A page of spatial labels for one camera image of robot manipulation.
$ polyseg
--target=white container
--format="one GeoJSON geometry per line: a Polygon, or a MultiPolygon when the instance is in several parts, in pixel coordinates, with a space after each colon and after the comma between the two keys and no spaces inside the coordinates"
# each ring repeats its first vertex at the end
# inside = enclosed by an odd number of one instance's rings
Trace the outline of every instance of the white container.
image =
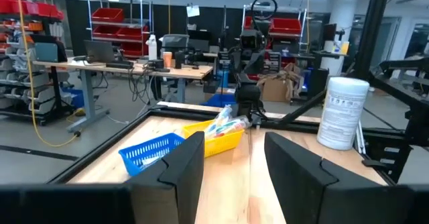
{"type": "Polygon", "coordinates": [[[369,83],[345,77],[331,77],[324,100],[317,141],[335,150],[350,150],[367,98],[369,83]]]}
{"type": "Polygon", "coordinates": [[[149,60],[156,60],[157,46],[156,46],[156,37],[154,34],[150,35],[149,39],[146,41],[146,44],[149,48],[149,60]]]}

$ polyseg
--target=paper sign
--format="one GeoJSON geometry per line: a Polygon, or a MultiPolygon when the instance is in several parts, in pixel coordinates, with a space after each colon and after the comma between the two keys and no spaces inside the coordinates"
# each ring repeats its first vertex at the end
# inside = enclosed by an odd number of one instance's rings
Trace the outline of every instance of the paper sign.
{"type": "Polygon", "coordinates": [[[188,17],[199,16],[200,15],[200,7],[198,5],[187,6],[186,7],[186,13],[188,14],[188,17]]]}

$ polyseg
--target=concrete floor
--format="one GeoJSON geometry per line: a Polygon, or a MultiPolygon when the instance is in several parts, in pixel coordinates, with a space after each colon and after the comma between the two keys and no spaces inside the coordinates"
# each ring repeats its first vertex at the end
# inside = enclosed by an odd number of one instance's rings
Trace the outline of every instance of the concrete floor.
{"type": "MultiPolygon", "coordinates": [[[[78,88],[80,81],[76,76],[76,74],[72,74],[70,81],[78,88]]],[[[97,106],[109,108],[111,110],[110,117],[117,121],[132,121],[140,112],[143,103],[131,101],[131,92],[126,78],[108,76],[108,80],[109,88],[107,90],[97,89],[95,91],[96,95],[100,95],[96,102],[97,106]]],[[[199,104],[203,101],[202,87],[190,85],[186,88],[187,103],[199,104]]],[[[299,107],[299,105],[291,106],[287,103],[276,102],[265,102],[264,104],[267,111],[274,113],[289,113],[299,107]]],[[[407,120],[404,118],[404,113],[408,110],[407,106],[391,97],[370,94],[365,107],[395,128],[403,129],[407,124],[407,120]]],[[[315,107],[304,115],[320,117],[321,113],[322,107],[315,107]]],[[[367,112],[363,112],[361,121],[364,127],[388,128],[386,124],[367,112]]],[[[69,124],[65,119],[62,119],[47,126],[39,127],[39,131],[48,142],[61,144],[72,137],[72,134],[66,131],[69,124]]],[[[81,157],[124,126],[123,123],[117,123],[108,117],[104,117],[86,128],[76,141],[61,148],[53,148],[38,139],[30,122],[0,117],[0,144],[81,157]]],[[[0,150],[0,184],[46,182],[71,163],[71,160],[0,150]]],[[[429,183],[429,175],[422,174],[427,173],[425,166],[429,166],[429,152],[420,147],[414,148],[400,182],[429,183]]]]}

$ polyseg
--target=desk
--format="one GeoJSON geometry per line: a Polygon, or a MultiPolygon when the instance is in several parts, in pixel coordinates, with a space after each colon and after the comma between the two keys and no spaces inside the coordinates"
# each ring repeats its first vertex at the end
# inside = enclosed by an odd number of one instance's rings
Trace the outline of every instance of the desk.
{"type": "MultiPolygon", "coordinates": [[[[109,114],[109,109],[101,109],[95,111],[94,104],[94,94],[93,94],[93,85],[91,80],[92,71],[101,71],[101,72],[119,72],[129,74],[130,70],[122,68],[111,68],[106,67],[105,64],[100,62],[94,62],[95,65],[91,66],[90,64],[83,64],[83,61],[73,61],[73,57],[69,57],[67,62],[40,62],[33,61],[33,64],[42,65],[42,66],[53,66],[53,67],[62,67],[67,69],[79,69],[80,77],[82,80],[82,91],[84,97],[84,108],[85,108],[85,117],[81,120],[73,123],[67,130],[69,132],[78,131],[80,128],[85,127],[92,122],[100,119],[101,117],[109,114]]],[[[204,76],[212,71],[213,67],[211,66],[200,66],[198,70],[191,69],[189,67],[182,69],[171,68],[170,72],[150,72],[150,76],[165,76],[168,78],[178,78],[178,94],[177,99],[179,102],[185,102],[185,79],[196,79],[202,80],[204,76]]],[[[142,64],[134,64],[133,74],[141,74],[143,72],[142,64]]]]}
{"type": "MultiPolygon", "coordinates": [[[[169,107],[219,111],[216,107],[159,103],[169,107]]],[[[282,114],[269,113],[270,117],[282,114]]],[[[301,121],[318,118],[299,117],[301,121]]],[[[106,152],[78,172],[68,183],[123,182],[129,178],[118,150],[139,144],[155,136],[174,132],[182,135],[184,125],[195,121],[151,116],[133,128],[106,152]]],[[[204,176],[196,214],[197,224],[285,223],[280,204],[269,177],[264,154],[264,135],[274,131],[335,164],[380,184],[386,182],[372,168],[362,165],[355,150],[337,151],[322,146],[316,136],[272,129],[248,129],[234,150],[204,160],[204,176]]]]}

